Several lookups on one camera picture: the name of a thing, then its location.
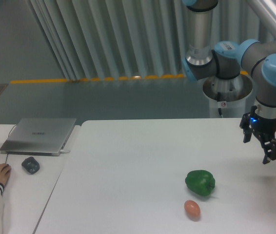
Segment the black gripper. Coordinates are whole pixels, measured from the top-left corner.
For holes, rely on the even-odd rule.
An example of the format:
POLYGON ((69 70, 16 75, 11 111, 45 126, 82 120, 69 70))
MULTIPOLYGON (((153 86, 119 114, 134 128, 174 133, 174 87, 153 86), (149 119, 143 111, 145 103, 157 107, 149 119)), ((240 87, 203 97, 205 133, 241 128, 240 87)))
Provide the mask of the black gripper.
POLYGON ((261 142, 263 164, 276 160, 276 107, 253 105, 250 113, 243 114, 239 126, 244 134, 243 143, 251 140, 252 133, 261 142))

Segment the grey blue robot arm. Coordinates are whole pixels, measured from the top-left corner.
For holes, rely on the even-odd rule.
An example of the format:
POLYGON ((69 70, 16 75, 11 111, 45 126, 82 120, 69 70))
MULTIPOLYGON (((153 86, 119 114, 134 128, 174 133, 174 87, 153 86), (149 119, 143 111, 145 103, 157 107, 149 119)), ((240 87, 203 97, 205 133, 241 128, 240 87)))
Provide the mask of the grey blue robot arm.
POLYGON ((254 105, 243 114, 240 127, 244 142, 256 137, 264 150, 263 163, 276 160, 276 0, 250 0, 248 5, 258 15, 275 40, 261 43, 248 39, 241 44, 221 41, 210 47, 213 10, 216 0, 185 0, 193 13, 193 37, 182 61, 189 80, 209 78, 215 82, 212 98, 229 101, 240 96, 246 83, 239 79, 245 70, 258 85, 254 105))

